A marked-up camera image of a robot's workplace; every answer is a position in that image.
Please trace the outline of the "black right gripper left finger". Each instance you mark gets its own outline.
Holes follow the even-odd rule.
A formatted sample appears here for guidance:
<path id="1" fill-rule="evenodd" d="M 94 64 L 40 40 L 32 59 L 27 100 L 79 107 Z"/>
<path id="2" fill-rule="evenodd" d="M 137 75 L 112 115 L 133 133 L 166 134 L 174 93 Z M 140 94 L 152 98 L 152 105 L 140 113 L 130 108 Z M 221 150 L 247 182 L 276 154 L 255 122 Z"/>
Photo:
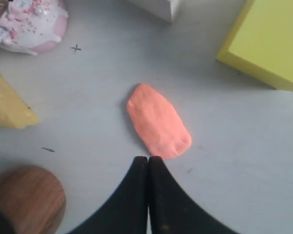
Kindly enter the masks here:
<path id="1" fill-rule="evenodd" d="M 145 234 L 148 159 L 137 156 L 111 197 L 72 234 Z"/>

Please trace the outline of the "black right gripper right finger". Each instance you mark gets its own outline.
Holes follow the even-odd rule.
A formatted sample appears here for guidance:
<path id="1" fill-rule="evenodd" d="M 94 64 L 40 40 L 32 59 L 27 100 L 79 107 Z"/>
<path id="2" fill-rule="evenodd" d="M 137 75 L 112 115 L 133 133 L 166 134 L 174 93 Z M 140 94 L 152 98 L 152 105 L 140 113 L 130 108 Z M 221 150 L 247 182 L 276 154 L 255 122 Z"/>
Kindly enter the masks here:
<path id="1" fill-rule="evenodd" d="M 235 234 L 180 187 L 164 161 L 148 161 L 148 207 L 153 234 Z"/>

